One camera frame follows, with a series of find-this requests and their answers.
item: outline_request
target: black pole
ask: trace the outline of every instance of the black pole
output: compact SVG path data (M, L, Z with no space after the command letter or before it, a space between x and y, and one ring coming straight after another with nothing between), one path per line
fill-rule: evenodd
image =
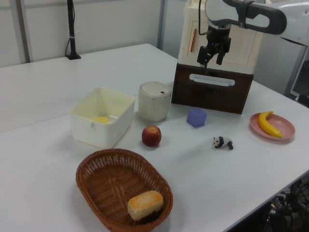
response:
M80 59L81 57L76 53L76 47L75 47L73 0L68 0L67 2L68 2L68 16L69 16L70 44L71 44L71 54L67 56L67 58Z

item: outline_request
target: purple cube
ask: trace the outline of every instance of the purple cube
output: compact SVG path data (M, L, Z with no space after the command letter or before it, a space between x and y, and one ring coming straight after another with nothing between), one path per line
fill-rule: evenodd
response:
M207 113L201 108L193 108L189 110L187 116L187 122L193 127L201 127L205 125Z

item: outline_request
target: apple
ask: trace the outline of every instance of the apple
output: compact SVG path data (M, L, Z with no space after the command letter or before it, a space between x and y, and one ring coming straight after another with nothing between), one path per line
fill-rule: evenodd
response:
M145 127L141 134L141 140L146 146L157 146L161 141L161 131L159 127Z

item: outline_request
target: container lid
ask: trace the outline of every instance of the container lid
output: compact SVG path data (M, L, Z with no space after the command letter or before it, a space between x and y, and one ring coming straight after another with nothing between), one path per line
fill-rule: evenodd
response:
M170 88L160 82L151 81L140 86L145 93L153 96L162 96L170 94Z

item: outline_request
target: basket rim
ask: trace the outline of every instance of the basket rim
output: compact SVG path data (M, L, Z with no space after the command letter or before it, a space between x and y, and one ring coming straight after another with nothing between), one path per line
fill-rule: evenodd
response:
M107 153L107 152L116 152L116 151L120 151L120 152L126 152L127 154L129 154L130 156L138 156L140 157L147 165L151 166L153 172L155 172L160 178L161 180L165 183L165 187L167 188L167 192L169 194L169 198L170 201L168 202L169 207L166 207L167 209L167 213L165 213L166 216L162 216L163 214L160 215L160 217L154 221L151 221L149 223L143 224L143 225L134 225L134 226L129 226L129 225L123 225L120 223L117 223L113 220L110 220L109 218L107 218L103 213L101 213L101 211L98 209L98 207L96 206L96 204L93 202L92 198L90 197L88 191L84 188L84 186L81 184L80 178L82 177L82 172L81 169L83 168L84 164L87 163L90 159L93 159L95 157L100 156L102 153ZM104 149L104 150L99 150L96 151L92 154L90 154L89 156L87 156L78 166L77 171L76 171L76 182L77 182L77 186L80 189L80 191L82 192L82 195L84 196L85 200L87 201L87 203L89 204L90 208L92 209L92 211L95 213L95 215L97 217L99 217L99 219L103 219L104 221L106 221L107 223L117 226L117 227L121 227L121 228L127 228L127 229L133 229L133 228L146 228L146 227L156 227L158 226L162 221L164 221L168 215L170 214L171 210L172 210L172 206L173 206L173 194L172 191L170 189L170 186L168 184L168 182L163 178L163 176L157 171L157 169L147 160L145 159L142 155L134 152L134 151L130 151L127 149L122 149L122 148L110 148L110 149Z

